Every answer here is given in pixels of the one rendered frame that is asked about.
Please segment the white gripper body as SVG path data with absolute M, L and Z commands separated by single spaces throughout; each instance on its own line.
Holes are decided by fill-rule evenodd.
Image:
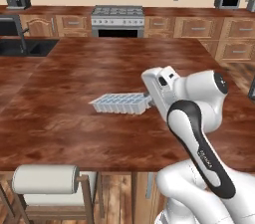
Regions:
M 163 120 L 173 103 L 173 68 L 157 67 L 144 71 L 141 78 Z

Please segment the pale blue ice cube tray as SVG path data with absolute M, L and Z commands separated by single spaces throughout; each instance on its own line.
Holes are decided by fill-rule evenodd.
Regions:
M 149 109 L 151 97 L 143 93 L 104 94 L 90 102 L 96 112 L 142 114 Z

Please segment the wooden base cupboards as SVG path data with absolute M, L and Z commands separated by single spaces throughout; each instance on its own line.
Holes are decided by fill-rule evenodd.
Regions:
M 196 39 L 217 62 L 255 62 L 253 18 L 147 16 L 144 35 Z
M 26 36 L 42 38 L 90 37 L 91 21 L 81 15 L 21 15 Z

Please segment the steel range cooker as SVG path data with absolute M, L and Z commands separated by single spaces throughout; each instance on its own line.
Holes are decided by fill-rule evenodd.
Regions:
M 96 5 L 91 14 L 93 37 L 142 38 L 144 13 L 141 6 Z

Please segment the wooden island cupboard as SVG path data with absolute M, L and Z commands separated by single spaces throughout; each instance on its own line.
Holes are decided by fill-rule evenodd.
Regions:
M 155 172 L 131 174 L 132 224 L 154 224 L 166 205 L 166 199 L 157 189 Z

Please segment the black sink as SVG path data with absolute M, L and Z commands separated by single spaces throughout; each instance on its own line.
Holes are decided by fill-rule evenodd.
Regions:
M 58 40 L 26 39 L 25 45 L 18 39 L 0 40 L 0 57 L 47 57 Z

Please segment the wooden stool with white cushion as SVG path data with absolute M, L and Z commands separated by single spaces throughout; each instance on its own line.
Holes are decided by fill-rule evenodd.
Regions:
M 1 175 L 14 195 L 26 224 L 38 220 L 86 220 L 95 224 L 94 205 L 99 198 L 105 217 L 102 176 L 70 164 L 23 164 Z

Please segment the black tap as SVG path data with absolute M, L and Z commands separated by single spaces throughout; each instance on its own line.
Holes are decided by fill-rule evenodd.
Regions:
M 28 29 L 23 29 L 18 15 L 0 15 L 0 36 L 18 36 L 21 40 L 21 53 L 27 55 L 27 45 L 24 34 Z

